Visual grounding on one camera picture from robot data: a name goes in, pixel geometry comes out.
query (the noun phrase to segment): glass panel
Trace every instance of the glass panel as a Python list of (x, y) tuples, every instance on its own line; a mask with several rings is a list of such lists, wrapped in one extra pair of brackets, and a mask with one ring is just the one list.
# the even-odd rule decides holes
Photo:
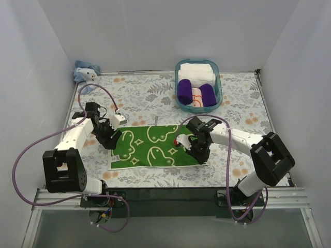
[[(105, 226), (118, 228), (124, 219)], [(312, 247), (300, 209), (267, 209), (250, 226), (208, 216), (131, 218), (111, 234), (89, 224), (85, 210), (44, 210), (34, 248), (39, 247)]]

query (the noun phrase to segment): white wall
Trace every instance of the white wall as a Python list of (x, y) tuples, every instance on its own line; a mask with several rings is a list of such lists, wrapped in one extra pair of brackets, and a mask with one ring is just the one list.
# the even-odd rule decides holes
[[(18, 248), (31, 206), (16, 196), (12, 165), (28, 144), (63, 126), (72, 65), (37, 0), (2, 0), (0, 23), (0, 247)], [(30, 200), (44, 182), (43, 151), (58, 139), (38, 145), (19, 164), (19, 188)]]
[(71, 63), (103, 71), (174, 70), (208, 58), (261, 69), (298, 0), (39, 0)]
[(262, 70), (277, 132), (296, 160), (324, 247), (331, 247), (331, 1), (300, 0)]

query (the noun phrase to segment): table surface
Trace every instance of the table surface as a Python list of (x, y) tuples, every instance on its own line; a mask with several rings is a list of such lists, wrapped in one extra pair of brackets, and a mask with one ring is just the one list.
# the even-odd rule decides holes
[[(223, 91), (222, 105), (211, 112), (225, 118), (231, 128), (250, 133), (266, 134), (272, 130), (265, 105), (253, 73), (221, 74)], [(124, 126), (175, 125), (191, 113), (182, 111), (175, 101), (174, 73), (103, 75), (100, 85), (105, 87), (128, 122)], [(67, 125), (70, 125), (74, 112), (80, 111), (78, 90)], [(95, 101), (107, 108), (106, 117), (115, 109), (108, 95), (96, 88), (89, 95), (82, 96), (87, 101)], [(210, 157), (206, 166), (184, 168), (130, 168), (108, 170), (108, 152), (93, 135), (87, 139), (82, 149), (82, 160), (89, 176), (103, 179), (108, 187), (222, 187), (225, 186), (227, 148), (222, 145), (210, 146)], [(253, 170), (251, 158), (233, 150), (231, 153), (230, 186), (238, 179), (249, 175)], [(284, 177), (278, 186), (288, 186)]]

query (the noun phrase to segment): rolled white towel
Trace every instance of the rolled white towel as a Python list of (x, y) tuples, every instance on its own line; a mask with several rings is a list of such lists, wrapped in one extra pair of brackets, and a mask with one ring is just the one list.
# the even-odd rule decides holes
[(190, 64), (185, 63), (180, 65), (180, 69), (183, 71), (210, 71), (213, 72), (210, 64)]
[(201, 90), (198, 88), (192, 88), (192, 94), (193, 94), (193, 102), (192, 102), (193, 107), (203, 107)]
[(178, 81), (189, 79), (193, 88), (199, 88), (204, 84), (215, 86), (216, 76), (207, 71), (178, 71)]

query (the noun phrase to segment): folded towel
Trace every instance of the folded towel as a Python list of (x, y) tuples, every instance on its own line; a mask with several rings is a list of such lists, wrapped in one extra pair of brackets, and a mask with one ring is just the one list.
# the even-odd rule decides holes
[(199, 88), (208, 83), (215, 86), (216, 76), (207, 71), (178, 71), (178, 80), (189, 79), (193, 88)]
[(188, 79), (180, 80), (178, 83), (177, 99), (183, 105), (191, 104), (193, 101), (192, 86)]
[(215, 106), (217, 104), (214, 89), (210, 84), (204, 84), (200, 88), (204, 107)]
[(77, 69), (82, 69), (82, 68), (92, 69), (92, 70), (95, 71), (95, 73), (97, 75), (101, 74), (100, 66), (94, 66), (94, 65), (91, 65), (88, 62), (84, 62), (84, 61), (81, 61), (81, 60), (76, 60), (74, 65), (76, 67), (73, 71), (73, 76), (74, 76), (74, 81), (75, 82), (79, 83), (79, 82), (84, 82), (85, 81), (85, 79), (81, 76), (81, 74), (77, 72)]
[(193, 95), (193, 107), (203, 107), (201, 90), (198, 88), (192, 88)]
[(180, 65), (180, 69), (183, 71), (210, 71), (213, 72), (210, 64), (190, 64), (185, 63)]

